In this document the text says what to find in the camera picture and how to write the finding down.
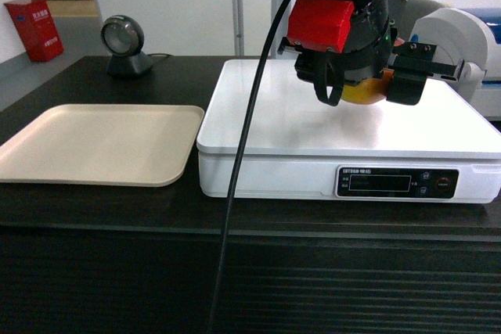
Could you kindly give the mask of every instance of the black table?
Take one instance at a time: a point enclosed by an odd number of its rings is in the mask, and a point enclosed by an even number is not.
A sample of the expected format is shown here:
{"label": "black table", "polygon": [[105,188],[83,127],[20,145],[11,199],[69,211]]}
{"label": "black table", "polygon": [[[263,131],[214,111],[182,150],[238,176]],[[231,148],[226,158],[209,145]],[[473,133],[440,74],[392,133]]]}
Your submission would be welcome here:
{"label": "black table", "polygon": [[[0,143],[67,103],[207,108],[225,57],[137,81],[86,57],[0,113]],[[2,332],[202,332],[224,199],[196,148],[162,188],[0,184]],[[238,199],[216,332],[501,331],[501,199]]]}

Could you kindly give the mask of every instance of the red gripper part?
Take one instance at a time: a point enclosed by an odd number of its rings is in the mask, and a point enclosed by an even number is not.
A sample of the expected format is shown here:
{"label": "red gripper part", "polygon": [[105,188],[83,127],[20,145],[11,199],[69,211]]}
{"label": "red gripper part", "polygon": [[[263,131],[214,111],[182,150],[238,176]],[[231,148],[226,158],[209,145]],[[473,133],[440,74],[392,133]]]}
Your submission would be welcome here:
{"label": "red gripper part", "polygon": [[287,39],[293,45],[315,51],[342,52],[354,9],[348,0],[296,0]]}

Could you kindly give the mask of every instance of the gray floor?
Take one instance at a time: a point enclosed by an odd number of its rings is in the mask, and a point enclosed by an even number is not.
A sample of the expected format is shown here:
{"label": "gray floor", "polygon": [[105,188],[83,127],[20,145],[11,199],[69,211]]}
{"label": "gray floor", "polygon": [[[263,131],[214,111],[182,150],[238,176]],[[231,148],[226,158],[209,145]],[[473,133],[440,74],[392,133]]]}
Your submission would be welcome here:
{"label": "gray floor", "polygon": [[27,56],[21,57],[19,69],[0,79],[0,111],[82,56],[109,55],[99,38],[101,26],[97,17],[55,17],[54,23],[63,42],[64,53],[45,63],[32,63]]}

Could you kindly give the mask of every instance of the plastic tray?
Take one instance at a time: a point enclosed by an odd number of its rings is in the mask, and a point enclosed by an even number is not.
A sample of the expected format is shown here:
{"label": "plastic tray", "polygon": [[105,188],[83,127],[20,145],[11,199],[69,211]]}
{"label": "plastic tray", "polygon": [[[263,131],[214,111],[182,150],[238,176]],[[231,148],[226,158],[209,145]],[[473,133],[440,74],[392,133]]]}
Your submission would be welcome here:
{"label": "plastic tray", "polygon": [[168,185],[203,117],[195,106],[57,106],[0,147],[0,181]]}

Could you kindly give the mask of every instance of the digital weighing scale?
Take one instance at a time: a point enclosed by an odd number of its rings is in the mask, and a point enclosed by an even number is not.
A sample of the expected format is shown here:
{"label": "digital weighing scale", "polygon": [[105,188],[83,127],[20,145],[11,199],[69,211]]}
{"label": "digital weighing scale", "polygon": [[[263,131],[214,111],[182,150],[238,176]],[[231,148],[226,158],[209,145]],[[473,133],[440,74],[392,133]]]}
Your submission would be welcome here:
{"label": "digital weighing scale", "polygon": [[[200,186],[227,195],[257,60],[228,61],[197,137]],[[446,83],[416,106],[319,102],[293,60],[269,60],[236,197],[488,203],[501,134]]]}

